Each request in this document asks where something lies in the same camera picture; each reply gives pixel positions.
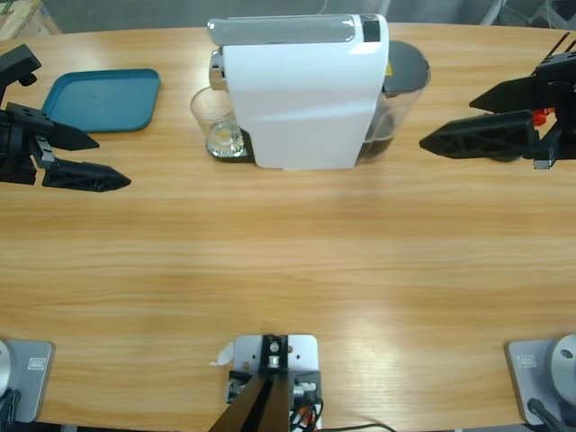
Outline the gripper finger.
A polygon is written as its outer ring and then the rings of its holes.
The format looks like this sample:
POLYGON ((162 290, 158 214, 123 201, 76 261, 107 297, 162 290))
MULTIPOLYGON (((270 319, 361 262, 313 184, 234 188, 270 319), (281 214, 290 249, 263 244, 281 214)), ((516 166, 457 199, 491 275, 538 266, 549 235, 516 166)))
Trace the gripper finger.
POLYGON ((15 125, 23 129, 26 138, 41 136, 57 149, 69 151, 98 149, 99 144, 86 132, 52 121, 43 111, 8 103, 5 110, 12 116, 15 125))
POLYGON ((501 82, 469 105, 492 113, 574 108, 575 52, 547 57, 530 76, 501 82))
POLYGON ((449 121, 419 145, 445 158, 514 159, 527 155, 538 141, 532 113, 514 111, 449 121))
POLYGON ((88 162, 56 159, 45 170, 42 185, 45 187, 87 192, 109 192, 128 186, 131 180, 111 168, 88 162))

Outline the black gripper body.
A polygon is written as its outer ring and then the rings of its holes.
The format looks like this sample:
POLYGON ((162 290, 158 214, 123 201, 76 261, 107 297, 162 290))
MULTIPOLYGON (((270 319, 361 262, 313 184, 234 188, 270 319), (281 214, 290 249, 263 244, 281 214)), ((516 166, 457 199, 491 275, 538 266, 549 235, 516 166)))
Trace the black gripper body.
POLYGON ((33 185, 37 169, 30 142, 36 135, 48 138, 55 123, 42 111, 8 103, 1 111, 1 182, 33 185))
POLYGON ((555 121, 532 150, 534 169, 550 169, 559 160, 575 159, 575 110, 554 108, 555 121))

